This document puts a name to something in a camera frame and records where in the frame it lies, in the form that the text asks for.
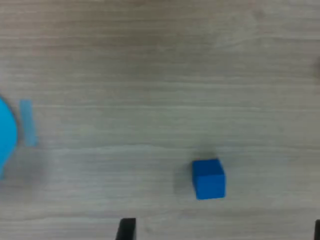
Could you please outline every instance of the light blue plastic piece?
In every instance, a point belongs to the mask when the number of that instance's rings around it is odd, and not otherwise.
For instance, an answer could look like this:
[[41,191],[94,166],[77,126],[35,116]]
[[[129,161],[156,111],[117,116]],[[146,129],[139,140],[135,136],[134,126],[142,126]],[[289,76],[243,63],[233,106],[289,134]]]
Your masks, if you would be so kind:
[[15,118],[0,98],[0,178],[2,178],[3,167],[13,153],[18,139],[18,130]]
[[192,179],[198,200],[218,199],[226,196],[226,175],[219,159],[194,161]]
[[37,144],[37,135],[31,100],[20,100],[20,115],[23,125],[25,145],[28,147],[34,147]]

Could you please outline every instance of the blue cube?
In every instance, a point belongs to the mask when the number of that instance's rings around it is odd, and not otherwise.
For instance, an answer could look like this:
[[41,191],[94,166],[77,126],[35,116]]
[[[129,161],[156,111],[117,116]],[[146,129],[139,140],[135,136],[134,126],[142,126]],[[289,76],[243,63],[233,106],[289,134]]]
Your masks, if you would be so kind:
[[226,196],[226,175],[219,159],[193,161],[192,180],[198,200]]

